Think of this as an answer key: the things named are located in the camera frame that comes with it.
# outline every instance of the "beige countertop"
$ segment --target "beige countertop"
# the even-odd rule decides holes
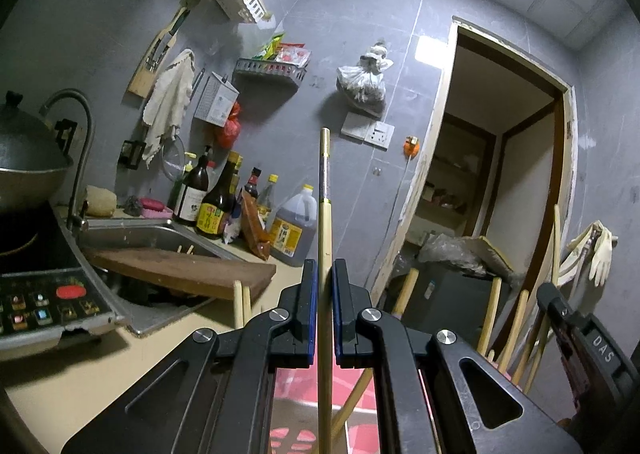
[[[261,261],[242,245],[222,246],[248,261]],[[277,305],[283,288],[298,284],[302,268],[270,257],[276,274],[253,302],[254,315]],[[49,352],[0,364],[0,380],[20,416],[50,454],[64,444],[107,405],[161,360],[194,330],[210,327],[217,333],[233,326],[233,302],[213,301],[178,322],[135,338],[126,329],[68,350]]]

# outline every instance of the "cutting board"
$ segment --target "cutting board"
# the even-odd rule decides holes
[[[234,281],[249,287],[255,300],[271,282],[276,265],[179,254],[160,249],[82,250],[94,266],[160,287],[232,300]]]

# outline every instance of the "white switch plate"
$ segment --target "white switch plate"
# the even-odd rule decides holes
[[[359,113],[350,112],[342,125],[341,133],[358,140],[388,149],[395,127],[383,122],[376,122]]]
[[[364,139],[369,144],[377,145],[383,149],[388,149],[391,144],[391,137],[394,135],[395,127],[383,122],[376,122],[371,125]]]

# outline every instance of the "red button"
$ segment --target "red button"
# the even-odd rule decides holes
[[[59,299],[77,299],[86,295],[86,288],[78,285],[67,285],[56,290]]]

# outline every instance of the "metal bolt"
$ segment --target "metal bolt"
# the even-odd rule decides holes
[[[196,331],[191,335],[191,338],[193,338],[193,341],[198,344],[204,344],[213,338],[213,330],[209,328],[196,329]]]
[[[364,309],[362,310],[361,315],[364,320],[368,320],[369,322],[375,322],[377,320],[380,320],[380,317],[382,317],[382,313],[380,313],[380,310],[375,308]]]
[[[452,331],[449,331],[448,329],[441,329],[436,334],[436,339],[438,339],[438,342],[441,342],[443,344],[453,344],[453,342],[456,341],[457,337],[456,334]]]
[[[269,319],[274,320],[275,322],[282,322],[283,320],[287,320],[288,318],[289,312],[284,308],[272,309],[269,312]]]

